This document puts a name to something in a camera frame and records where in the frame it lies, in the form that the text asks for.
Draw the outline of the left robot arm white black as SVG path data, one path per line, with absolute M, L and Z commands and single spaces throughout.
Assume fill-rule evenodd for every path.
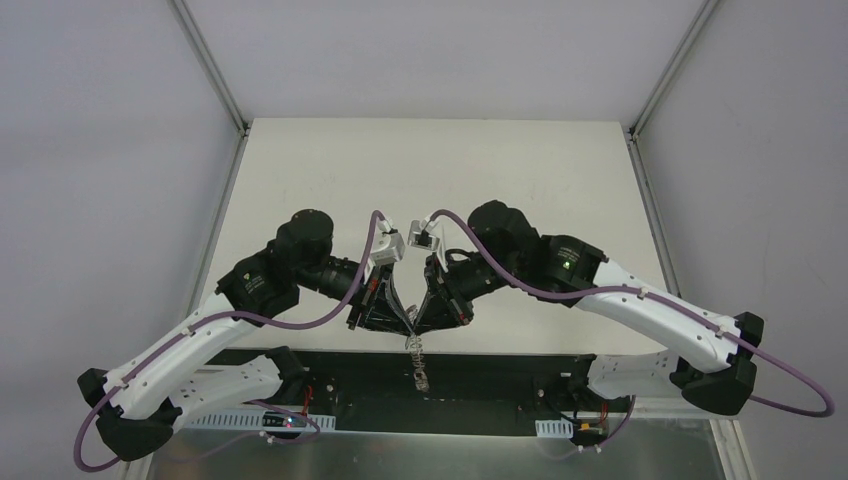
M 94 469 L 82 459 L 91 425 L 117 460 L 131 462 L 219 409 L 267 399 L 297 402 L 305 391 L 306 373 L 287 347 L 229 371 L 197 371 L 264 326 L 303 331 L 328 323 L 376 289 L 375 271 L 403 256 L 401 234 L 379 211 L 371 215 L 357 262 L 333 256 L 333 232 L 326 213 L 295 213 L 266 247 L 237 262 L 199 308 L 163 338 L 117 368 L 82 373 L 77 384 L 91 411 L 75 440 L 77 466 Z

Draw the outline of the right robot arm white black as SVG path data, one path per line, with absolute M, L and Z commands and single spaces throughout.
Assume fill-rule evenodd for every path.
M 548 303 L 594 313 L 659 343 L 653 354 L 588 358 L 588 371 L 567 384 L 583 410 L 626 396 L 676 397 L 709 413 L 732 416 L 753 398 L 764 320 L 703 310 L 626 271 L 602 250 L 569 235 L 541 235 L 518 209 L 491 200 L 462 229 L 477 246 L 450 262 L 436 216 L 415 220 L 409 243 L 433 251 L 428 290 L 444 301 L 451 324 L 464 325 L 474 299 L 505 286 Z

